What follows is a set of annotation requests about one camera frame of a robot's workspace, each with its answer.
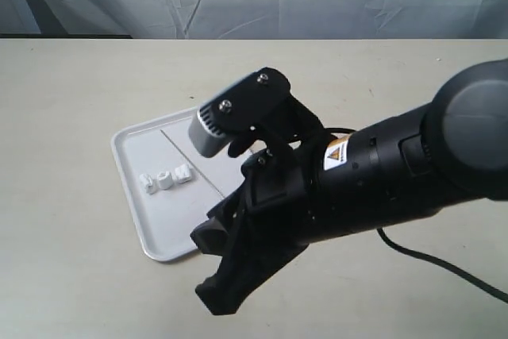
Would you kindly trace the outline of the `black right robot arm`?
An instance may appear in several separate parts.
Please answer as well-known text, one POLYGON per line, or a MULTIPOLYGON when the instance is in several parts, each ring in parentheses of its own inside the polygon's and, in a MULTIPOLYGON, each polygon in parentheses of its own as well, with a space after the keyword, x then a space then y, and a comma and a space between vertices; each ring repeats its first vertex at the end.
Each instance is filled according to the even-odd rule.
POLYGON ((506 201, 507 62, 470 66, 431 102, 361 130, 325 127, 264 67, 200 106, 188 135, 206 158, 265 145, 190 235, 221 259, 197 296, 212 314, 234 314, 311 243, 506 201))

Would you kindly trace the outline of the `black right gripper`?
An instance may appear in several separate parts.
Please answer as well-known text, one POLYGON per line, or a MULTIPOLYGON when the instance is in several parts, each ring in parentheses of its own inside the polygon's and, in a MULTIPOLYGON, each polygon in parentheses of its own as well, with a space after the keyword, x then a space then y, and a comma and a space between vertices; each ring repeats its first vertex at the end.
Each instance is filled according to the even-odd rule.
POLYGON ((266 148, 241 165, 242 184, 190 233, 202 254, 219 256, 217 271, 195 292, 205 306, 241 306, 308 246, 290 237, 290 215, 308 206, 311 155, 325 137, 318 117, 290 95, 250 131, 225 146, 231 157, 255 141, 266 148))

